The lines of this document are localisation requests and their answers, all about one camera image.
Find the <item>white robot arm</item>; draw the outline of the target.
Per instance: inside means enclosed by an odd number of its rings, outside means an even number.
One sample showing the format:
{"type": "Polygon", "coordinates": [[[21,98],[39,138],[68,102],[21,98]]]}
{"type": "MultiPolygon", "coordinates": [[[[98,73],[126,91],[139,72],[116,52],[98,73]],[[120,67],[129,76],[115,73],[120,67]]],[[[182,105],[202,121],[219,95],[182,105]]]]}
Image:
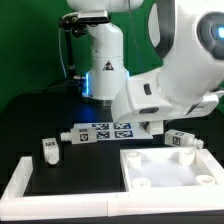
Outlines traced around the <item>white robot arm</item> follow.
{"type": "Polygon", "coordinates": [[[163,65],[130,76],[123,62],[123,33],[111,12],[132,11],[144,0],[67,0],[74,25],[87,23],[92,67],[83,95],[109,103],[114,122],[153,123],[210,114],[223,91],[224,0],[155,0],[149,36],[163,65]]]}

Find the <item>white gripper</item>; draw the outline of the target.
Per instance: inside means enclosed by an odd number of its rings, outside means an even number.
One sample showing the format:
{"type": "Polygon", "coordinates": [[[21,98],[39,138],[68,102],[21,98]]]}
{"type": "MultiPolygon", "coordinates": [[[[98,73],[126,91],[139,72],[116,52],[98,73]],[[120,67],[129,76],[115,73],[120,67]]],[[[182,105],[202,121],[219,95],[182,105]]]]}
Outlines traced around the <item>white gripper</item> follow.
{"type": "Polygon", "coordinates": [[[162,134],[164,132],[163,122],[165,120],[176,120],[183,118],[203,117],[210,114],[219,103],[219,99],[224,96],[223,88],[215,88],[206,93],[199,103],[185,105],[170,103],[174,106],[172,112],[163,116],[134,114],[128,101],[126,86],[118,93],[112,102],[111,114],[115,123],[138,123],[139,127],[150,135],[162,134]]]}

